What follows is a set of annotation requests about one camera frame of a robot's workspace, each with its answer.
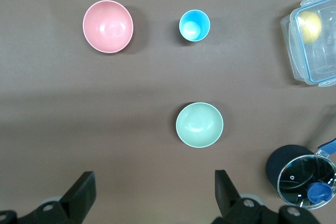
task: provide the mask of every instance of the blue pot handle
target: blue pot handle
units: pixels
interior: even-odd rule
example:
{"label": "blue pot handle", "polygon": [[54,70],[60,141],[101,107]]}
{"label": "blue pot handle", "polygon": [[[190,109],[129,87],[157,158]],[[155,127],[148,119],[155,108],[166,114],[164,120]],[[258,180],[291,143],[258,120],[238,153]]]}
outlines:
{"label": "blue pot handle", "polygon": [[317,155],[329,157],[336,152],[336,138],[318,147]]}

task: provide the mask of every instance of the blue lid knob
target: blue lid knob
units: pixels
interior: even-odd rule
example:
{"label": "blue lid knob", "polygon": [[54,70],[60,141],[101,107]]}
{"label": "blue lid knob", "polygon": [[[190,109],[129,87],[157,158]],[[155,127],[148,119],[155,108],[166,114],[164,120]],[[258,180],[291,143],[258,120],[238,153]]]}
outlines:
{"label": "blue lid knob", "polygon": [[332,189],[327,183],[315,182],[308,185],[308,199],[317,204],[320,201],[329,201],[332,198]]}

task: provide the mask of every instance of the clear plastic food container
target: clear plastic food container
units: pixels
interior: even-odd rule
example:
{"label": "clear plastic food container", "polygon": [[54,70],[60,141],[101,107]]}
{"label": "clear plastic food container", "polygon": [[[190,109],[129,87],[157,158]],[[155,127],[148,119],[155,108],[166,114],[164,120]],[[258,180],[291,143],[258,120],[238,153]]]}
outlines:
{"label": "clear plastic food container", "polygon": [[303,0],[281,20],[294,78],[336,84],[336,0]]}

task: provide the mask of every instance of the pink bowl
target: pink bowl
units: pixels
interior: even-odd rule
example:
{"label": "pink bowl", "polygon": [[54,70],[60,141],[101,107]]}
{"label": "pink bowl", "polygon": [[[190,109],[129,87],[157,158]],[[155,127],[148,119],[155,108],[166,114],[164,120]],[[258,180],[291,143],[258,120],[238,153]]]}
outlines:
{"label": "pink bowl", "polygon": [[109,54],[118,52],[131,41],[132,17],[118,2],[102,0],[91,5],[86,11],[83,32],[94,49]]}

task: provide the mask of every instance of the green bowl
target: green bowl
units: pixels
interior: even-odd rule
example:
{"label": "green bowl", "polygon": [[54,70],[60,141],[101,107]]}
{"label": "green bowl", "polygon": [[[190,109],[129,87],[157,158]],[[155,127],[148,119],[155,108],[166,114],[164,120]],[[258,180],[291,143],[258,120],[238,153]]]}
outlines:
{"label": "green bowl", "polygon": [[221,136],[224,121],[220,112],[211,104],[195,102],[186,106],[176,120],[176,132],[187,145],[204,148]]}

